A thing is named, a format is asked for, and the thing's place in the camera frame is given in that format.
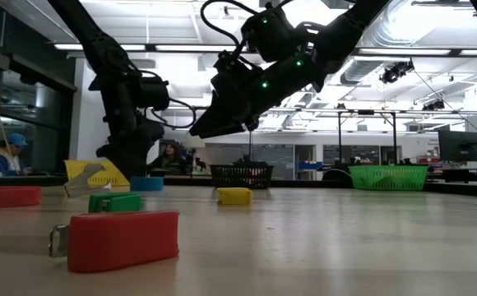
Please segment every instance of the yellow block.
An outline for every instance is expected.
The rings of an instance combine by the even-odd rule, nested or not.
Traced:
[[[220,205],[249,205],[253,192],[247,188],[217,188]]]

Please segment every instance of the blue cap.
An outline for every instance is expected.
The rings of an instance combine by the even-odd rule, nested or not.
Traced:
[[[26,144],[26,139],[25,139],[25,136],[21,135],[20,133],[11,133],[10,135],[7,136],[7,141],[8,141],[8,144],[12,144],[12,145],[15,145],[15,146],[18,146],[18,147],[24,147],[24,146],[28,146],[28,144]]]

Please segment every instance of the green basket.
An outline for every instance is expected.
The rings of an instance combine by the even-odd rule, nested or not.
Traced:
[[[428,166],[361,165],[350,167],[354,187],[365,190],[422,191]]]

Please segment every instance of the plastic basket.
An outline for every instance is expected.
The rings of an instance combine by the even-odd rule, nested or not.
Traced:
[[[211,178],[215,187],[267,189],[272,173],[271,165],[211,165]]]
[[[88,183],[90,186],[104,186],[107,183],[111,183],[112,186],[129,186],[128,180],[109,160],[65,160],[65,167],[67,168],[68,179],[72,180],[80,173],[83,173],[83,169],[87,164],[102,164],[105,168],[105,171],[98,172],[94,176],[89,178]]]
[[[350,167],[354,187],[365,190],[422,191],[428,166],[361,165]]]

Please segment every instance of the woman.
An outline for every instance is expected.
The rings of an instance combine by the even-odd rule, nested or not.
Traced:
[[[188,164],[180,155],[180,149],[176,145],[169,144],[164,153],[154,160],[150,166],[153,169],[166,169],[169,174],[186,174]]]

